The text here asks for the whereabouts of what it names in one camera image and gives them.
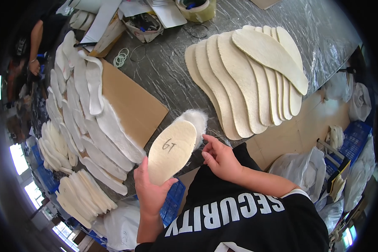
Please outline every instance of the packing tape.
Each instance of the packing tape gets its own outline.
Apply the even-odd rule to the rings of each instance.
[[[190,6],[190,3],[196,3],[195,0],[176,0],[176,5],[187,20],[203,23],[215,16],[216,1],[206,0],[204,4],[190,9],[187,9],[187,7]]]

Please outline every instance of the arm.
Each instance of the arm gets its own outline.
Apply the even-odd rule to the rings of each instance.
[[[37,61],[38,49],[43,34],[43,21],[39,20],[31,31],[31,50],[29,53],[29,69],[34,75],[39,73],[39,62]]]
[[[140,224],[137,232],[137,243],[154,242],[164,230],[160,215],[161,207],[165,202],[169,189],[178,179],[169,179],[161,186],[151,184],[148,177],[147,157],[134,170],[134,179],[140,203]]]
[[[203,138],[208,141],[202,151],[204,163],[217,177],[248,190],[277,198],[300,188],[283,177],[242,166],[230,147],[210,135],[203,135]]]

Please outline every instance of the cardboard sheet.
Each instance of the cardboard sheet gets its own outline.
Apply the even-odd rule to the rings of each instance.
[[[144,148],[168,109],[119,69],[104,59],[101,62],[102,94],[115,109],[126,134]]]

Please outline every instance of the hand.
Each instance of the hand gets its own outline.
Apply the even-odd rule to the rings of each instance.
[[[232,149],[210,135],[203,134],[203,138],[208,141],[202,150],[204,164],[207,164],[217,177],[238,184],[243,166]]]
[[[39,64],[38,60],[34,60],[29,63],[28,69],[31,71],[31,73],[35,76],[38,76],[39,71],[41,70],[41,66]]]
[[[151,184],[148,177],[147,157],[144,157],[141,165],[135,169],[133,173],[136,183],[137,197],[140,202],[140,214],[159,216],[167,192],[174,183],[178,182],[178,179],[169,179],[161,186]]]

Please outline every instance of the floor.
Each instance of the floor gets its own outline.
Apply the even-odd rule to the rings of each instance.
[[[317,91],[303,101],[296,117],[279,126],[269,127],[262,134],[247,140],[250,156],[262,170],[266,170],[281,155],[303,153],[316,145],[318,138],[324,139],[329,125],[342,126],[343,130],[350,123],[348,104],[341,101],[322,99],[322,92]],[[186,186],[181,209],[186,202],[187,189],[199,168],[179,177]]]

